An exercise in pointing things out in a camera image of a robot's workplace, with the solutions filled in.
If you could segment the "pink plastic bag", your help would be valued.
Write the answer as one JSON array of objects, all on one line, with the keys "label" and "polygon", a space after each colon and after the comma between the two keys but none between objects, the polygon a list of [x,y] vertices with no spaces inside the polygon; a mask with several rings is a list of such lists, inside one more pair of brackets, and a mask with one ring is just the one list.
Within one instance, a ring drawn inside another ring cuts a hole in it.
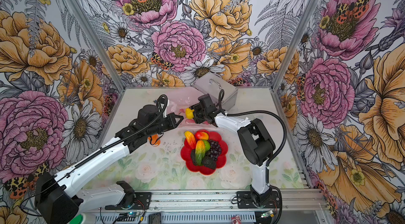
[{"label": "pink plastic bag", "polygon": [[165,94],[169,99],[167,113],[174,112],[177,115],[182,115],[185,120],[187,120],[186,110],[199,103],[198,98],[204,95],[193,87],[156,88],[147,90],[145,98],[153,102],[162,94]]}]

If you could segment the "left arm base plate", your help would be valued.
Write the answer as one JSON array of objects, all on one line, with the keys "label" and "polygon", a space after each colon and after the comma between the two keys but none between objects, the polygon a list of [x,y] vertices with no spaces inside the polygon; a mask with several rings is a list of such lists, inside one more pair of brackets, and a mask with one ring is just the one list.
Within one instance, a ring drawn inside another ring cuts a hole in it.
[{"label": "left arm base plate", "polygon": [[105,210],[148,210],[151,202],[151,192],[126,193],[116,205],[107,205]]}]

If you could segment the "red yellow peach toy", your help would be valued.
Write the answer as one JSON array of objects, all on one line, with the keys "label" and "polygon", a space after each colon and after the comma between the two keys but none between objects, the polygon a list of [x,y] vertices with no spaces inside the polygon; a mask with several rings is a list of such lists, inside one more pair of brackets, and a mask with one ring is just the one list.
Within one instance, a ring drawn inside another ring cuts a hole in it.
[{"label": "red yellow peach toy", "polygon": [[195,139],[196,139],[197,141],[199,141],[199,140],[209,140],[209,135],[208,135],[208,133],[205,132],[205,131],[197,131],[197,132],[194,134],[194,136],[195,136]]}]

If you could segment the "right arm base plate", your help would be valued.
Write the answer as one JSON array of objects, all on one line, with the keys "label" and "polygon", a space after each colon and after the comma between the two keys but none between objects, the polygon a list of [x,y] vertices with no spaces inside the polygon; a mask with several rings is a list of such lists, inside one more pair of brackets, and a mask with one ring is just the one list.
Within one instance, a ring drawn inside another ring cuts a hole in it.
[{"label": "right arm base plate", "polygon": [[281,209],[282,198],[275,190],[269,190],[264,194],[253,191],[237,191],[236,203],[239,209]]}]

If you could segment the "yellow lemon toy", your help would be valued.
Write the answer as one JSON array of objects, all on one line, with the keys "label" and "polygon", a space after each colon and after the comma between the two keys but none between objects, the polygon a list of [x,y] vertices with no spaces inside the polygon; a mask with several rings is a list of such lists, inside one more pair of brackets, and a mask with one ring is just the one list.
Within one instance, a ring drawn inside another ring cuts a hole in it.
[{"label": "yellow lemon toy", "polygon": [[193,119],[194,119],[194,110],[193,110],[193,109],[187,108],[187,109],[185,110],[185,114],[186,114],[187,119],[189,119],[189,120],[193,120]]}]

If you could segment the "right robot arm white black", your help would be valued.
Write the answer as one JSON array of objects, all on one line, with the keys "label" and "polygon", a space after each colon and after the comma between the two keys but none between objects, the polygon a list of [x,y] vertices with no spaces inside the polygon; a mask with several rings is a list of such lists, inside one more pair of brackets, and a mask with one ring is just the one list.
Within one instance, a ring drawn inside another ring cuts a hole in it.
[{"label": "right robot arm white black", "polygon": [[260,119],[250,120],[242,115],[231,115],[215,105],[205,94],[198,103],[186,109],[186,117],[197,124],[207,122],[218,128],[237,134],[243,154],[251,163],[251,197],[257,207],[263,207],[269,200],[272,189],[266,164],[273,156],[275,143]]}]

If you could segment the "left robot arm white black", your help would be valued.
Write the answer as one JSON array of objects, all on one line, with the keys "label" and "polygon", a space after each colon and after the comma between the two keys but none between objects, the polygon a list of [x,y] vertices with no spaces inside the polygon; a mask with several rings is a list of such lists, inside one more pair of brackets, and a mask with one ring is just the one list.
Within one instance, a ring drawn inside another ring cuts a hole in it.
[{"label": "left robot arm white black", "polygon": [[146,105],[136,119],[93,154],[55,175],[47,172],[41,175],[36,182],[34,203],[45,222],[67,224],[80,213],[105,206],[132,208],[136,203],[135,191],[125,181],[95,190],[83,187],[152,136],[177,128],[183,119],[181,115],[167,113],[159,105]]}]

